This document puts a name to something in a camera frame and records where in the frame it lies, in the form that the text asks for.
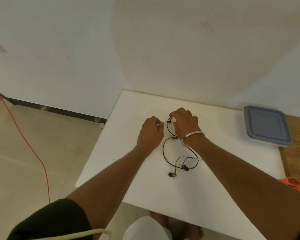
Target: blue container lid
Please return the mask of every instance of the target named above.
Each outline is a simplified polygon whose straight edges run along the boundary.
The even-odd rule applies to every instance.
[[[245,106],[243,111],[248,137],[284,147],[292,144],[291,132],[283,112],[252,105]]]

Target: forearm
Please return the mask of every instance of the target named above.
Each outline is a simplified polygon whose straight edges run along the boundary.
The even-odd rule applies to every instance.
[[[300,193],[200,135],[190,145],[232,199],[267,238],[292,240],[300,233]]]
[[[67,197],[81,206],[92,229],[107,227],[150,153],[148,149],[136,146]]]

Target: wood grain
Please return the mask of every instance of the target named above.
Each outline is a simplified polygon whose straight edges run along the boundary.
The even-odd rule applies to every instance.
[[[281,158],[286,176],[300,180],[300,117],[287,116],[287,121],[294,143],[280,148]]]

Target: scissors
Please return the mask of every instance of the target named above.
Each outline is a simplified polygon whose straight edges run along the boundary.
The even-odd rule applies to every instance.
[[[300,192],[300,180],[299,179],[297,179],[295,177],[285,177],[283,179],[278,179],[278,180]]]

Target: white wall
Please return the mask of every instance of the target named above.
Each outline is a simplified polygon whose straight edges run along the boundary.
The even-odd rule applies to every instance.
[[[300,0],[0,0],[0,91],[107,118],[121,89],[300,116]]]

